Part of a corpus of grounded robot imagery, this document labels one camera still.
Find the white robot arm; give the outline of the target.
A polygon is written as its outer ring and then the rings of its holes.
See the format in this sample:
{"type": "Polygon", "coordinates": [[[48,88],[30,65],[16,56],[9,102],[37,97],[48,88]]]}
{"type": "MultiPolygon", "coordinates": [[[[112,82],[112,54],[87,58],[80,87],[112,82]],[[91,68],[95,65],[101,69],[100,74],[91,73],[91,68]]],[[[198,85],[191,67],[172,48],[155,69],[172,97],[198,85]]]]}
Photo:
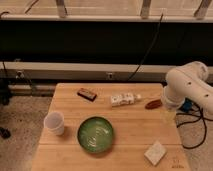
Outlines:
{"type": "Polygon", "coordinates": [[[213,114],[213,87],[206,83],[208,76],[208,67],[199,61],[172,68],[166,74],[162,104],[168,110],[177,110],[188,98],[213,114]]]}

